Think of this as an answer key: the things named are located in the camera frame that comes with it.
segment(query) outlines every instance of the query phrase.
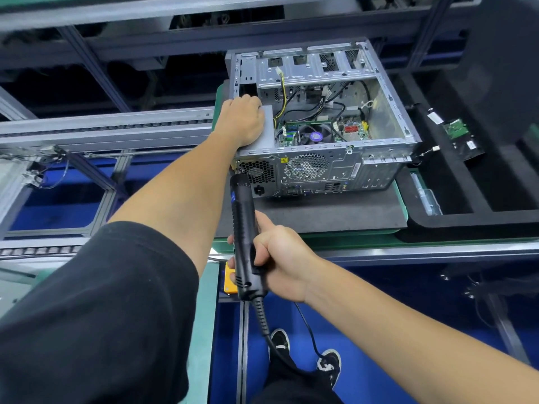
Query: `yellow wire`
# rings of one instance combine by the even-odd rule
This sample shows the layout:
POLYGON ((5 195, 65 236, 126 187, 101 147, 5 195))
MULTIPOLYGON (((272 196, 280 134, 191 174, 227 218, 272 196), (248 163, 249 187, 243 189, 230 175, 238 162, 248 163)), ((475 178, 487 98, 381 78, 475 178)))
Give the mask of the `yellow wire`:
POLYGON ((286 104, 288 103, 288 100, 286 98, 286 90, 285 90, 285 74, 283 74, 282 72, 281 72, 281 86, 282 86, 282 98, 284 100, 284 104, 279 114, 273 118, 273 128, 277 127, 277 119, 279 119, 279 117, 281 117, 282 114, 285 112, 286 104))

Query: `screwdriver cord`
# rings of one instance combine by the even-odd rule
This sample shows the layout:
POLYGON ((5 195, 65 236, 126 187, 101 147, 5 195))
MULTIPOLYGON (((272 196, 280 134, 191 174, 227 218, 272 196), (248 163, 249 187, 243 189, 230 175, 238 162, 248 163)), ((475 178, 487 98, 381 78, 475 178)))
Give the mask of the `screwdriver cord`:
MULTIPOLYGON (((264 309, 264 299, 261 296, 259 296, 259 297, 255 298, 255 299, 253 299, 251 301, 251 304, 253 305, 254 310, 255 310, 255 312, 257 314, 258 323, 260 325, 260 331, 262 332, 262 336, 264 336, 264 338, 266 339, 266 342, 267 342, 267 344, 269 346, 269 349, 271 351, 273 351, 273 353, 279 358, 279 360, 281 360, 294 373, 299 374, 299 375, 306 374, 307 373, 306 371, 301 370, 300 368, 296 367, 295 365, 292 365, 290 363, 291 360, 287 360, 281 354, 281 352, 279 351, 277 346, 275 346, 275 343, 273 343, 273 340, 271 339, 271 336, 270 336, 270 327, 268 326, 268 321, 266 319, 266 311, 264 309)), ((307 330, 309 331, 311 340, 313 340, 314 351, 316 352, 318 357, 323 358, 323 356, 320 354, 320 352, 316 348, 316 342, 314 340, 313 330, 311 329, 311 327, 307 323, 307 320, 305 319, 305 316, 301 312, 300 306, 296 302, 294 302, 294 304, 298 308, 298 311, 300 312, 301 318, 303 319, 303 321, 305 322, 305 325, 307 326, 307 330)))

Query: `person's right arm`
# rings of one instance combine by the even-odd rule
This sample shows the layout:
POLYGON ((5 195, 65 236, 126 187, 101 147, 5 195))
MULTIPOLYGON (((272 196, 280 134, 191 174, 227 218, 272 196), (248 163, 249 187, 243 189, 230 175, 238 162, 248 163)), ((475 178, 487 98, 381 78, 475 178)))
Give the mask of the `person's right arm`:
POLYGON ((257 212, 257 220, 255 264, 271 265, 270 289, 318 311, 420 404, 539 402, 539 372, 532 367, 319 258, 266 215, 257 212))

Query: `white label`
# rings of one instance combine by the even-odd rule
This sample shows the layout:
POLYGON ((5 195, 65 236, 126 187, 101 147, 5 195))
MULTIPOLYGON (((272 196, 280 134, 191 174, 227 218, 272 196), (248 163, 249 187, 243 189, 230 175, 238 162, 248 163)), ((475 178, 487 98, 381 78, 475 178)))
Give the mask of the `white label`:
POLYGON ((360 170, 361 163, 356 163, 354 166, 354 169, 352 170, 352 174, 350 175, 351 178, 354 178, 357 176, 357 172, 360 170))
POLYGON ((438 116, 438 114, 434 111, 430 112, 427 116, 431 121, 435 122, 435 124, 437 125, 442 124, 444 122, 444 120, 440 116, 438 116))

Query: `black and white sneaker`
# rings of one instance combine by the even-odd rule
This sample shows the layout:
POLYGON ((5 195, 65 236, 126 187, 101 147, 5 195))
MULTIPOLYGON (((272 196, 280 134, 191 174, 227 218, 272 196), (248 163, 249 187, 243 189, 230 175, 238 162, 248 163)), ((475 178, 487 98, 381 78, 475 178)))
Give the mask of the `black and white sneaker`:
MULTIPOLYGON (((270 337, 276 348, 286 350, 286 352, 288 353, 287 355, 290 354, 290 339, 288 339, 288 335, 283 329, 275 329, 271 333, 270 337)), ((270 352, 271 349, 268 347, 268 355, 270 356, 269 358, 271 360, 272 355, 270 354, 270 352)))
POLYGON ((327 375, 333 388, 341 374, 341 355, 335 349, 329 348, 322 356, 323 358, 320 357, 316 362, 316 371, 327 375))

